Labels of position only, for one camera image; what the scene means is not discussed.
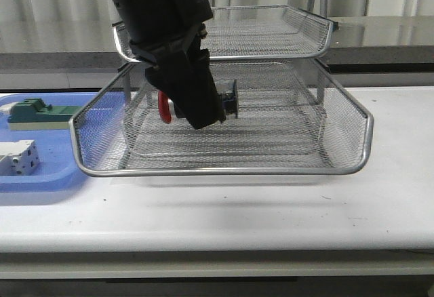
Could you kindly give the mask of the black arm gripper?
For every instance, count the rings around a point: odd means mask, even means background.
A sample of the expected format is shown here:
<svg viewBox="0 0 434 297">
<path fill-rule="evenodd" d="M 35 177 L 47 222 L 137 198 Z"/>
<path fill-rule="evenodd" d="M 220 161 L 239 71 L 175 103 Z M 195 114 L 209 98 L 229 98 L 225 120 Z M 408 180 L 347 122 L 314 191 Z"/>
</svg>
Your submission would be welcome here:
<svg viewBox="0 0 434 297">
<path fill-rule="evenodd" d="M 130 49 L 146 80 L 163 92 L 196 129 L 226 117 L 201 48 L 209 0 L 112 0 L 130 36 Z"/>
</svg>

